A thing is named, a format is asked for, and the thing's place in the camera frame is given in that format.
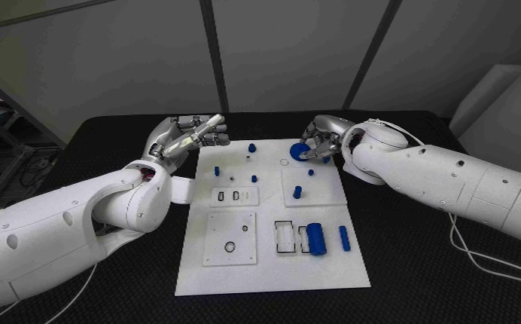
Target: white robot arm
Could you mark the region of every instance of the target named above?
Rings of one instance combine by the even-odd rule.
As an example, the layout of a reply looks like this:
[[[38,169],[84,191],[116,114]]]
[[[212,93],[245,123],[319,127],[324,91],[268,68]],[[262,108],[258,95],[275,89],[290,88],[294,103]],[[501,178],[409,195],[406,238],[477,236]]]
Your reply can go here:
[[[366,182],[389,184],[431,207],[521,239],[521,173],[434,145],[408,148],[399,130],[380,120],[356,124],[319,115],[293,156],[307,160],[342,152],[344,170]],[[310,138],[314,149],[306,145]]]
[[[192,180],[170,177],[188,150],[229,144],[224,116],[167,118],[142,160],[0,211],[0,307],[45,292],[156,230],[170,202],[190,203]],[[97,236],[97,222],[117,228]]]

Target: blue object in hand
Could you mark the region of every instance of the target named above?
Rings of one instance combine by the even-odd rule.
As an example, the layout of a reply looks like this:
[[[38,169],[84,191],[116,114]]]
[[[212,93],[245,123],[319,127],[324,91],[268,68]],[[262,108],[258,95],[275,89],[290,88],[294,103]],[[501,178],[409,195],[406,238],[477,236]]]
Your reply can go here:
[[[311,150],[311,147],[306,144],[306,143],[296,143],[293,146],[291,146],[291,149],[290,149],[290,155],[291,157],[296,159],[296,160],[300,160],[301,162],[304,162],[307,160],[303,159],[300,157],[301,153],[303,152],[307,152]]]
[[[317,222],[307,226],[307,240],[310,242],[310,253],[313,255],[324,255],[326,249],[323,225]]]
[[[350,244],[350,239],[347,237],[347,229],[346,226],[339,226],[340,229],[340,238],[343,239],[343,248],[344,251],[352,251],[352,244]]]
[[[296,186],[294,198],[301,198],[301,193],[303,193],[303,187]]]

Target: black tabletop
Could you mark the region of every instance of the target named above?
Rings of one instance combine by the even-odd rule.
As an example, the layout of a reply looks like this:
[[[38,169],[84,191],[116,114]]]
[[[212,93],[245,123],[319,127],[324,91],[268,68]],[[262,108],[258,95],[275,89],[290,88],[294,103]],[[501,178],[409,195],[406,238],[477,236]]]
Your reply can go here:
[[[237,140],[298,138],[317,114],[357,123],[380,118],[426,144],[462,151],[445,123],[429,112],[232,113],[228,132]],[[149,134],[165,117],[88,120],[41,193],[140,159]],[[198,153],[190,155],[179,176],[196,174]],[[160,228],[100,263],[81,298],[57,322],[521,322],[521,283],[483,272],[451,246],[448,214],[344,173],[340,155],[334,161],[372,288],[175,297],[190,207],[172,205]],[[520,241],[465,219],[460,226],[474,250],[521,262]],[[498,269],[488,262],[484,266]],[[26,299],[0,322],[45,323],[77,295],[90,272]]]

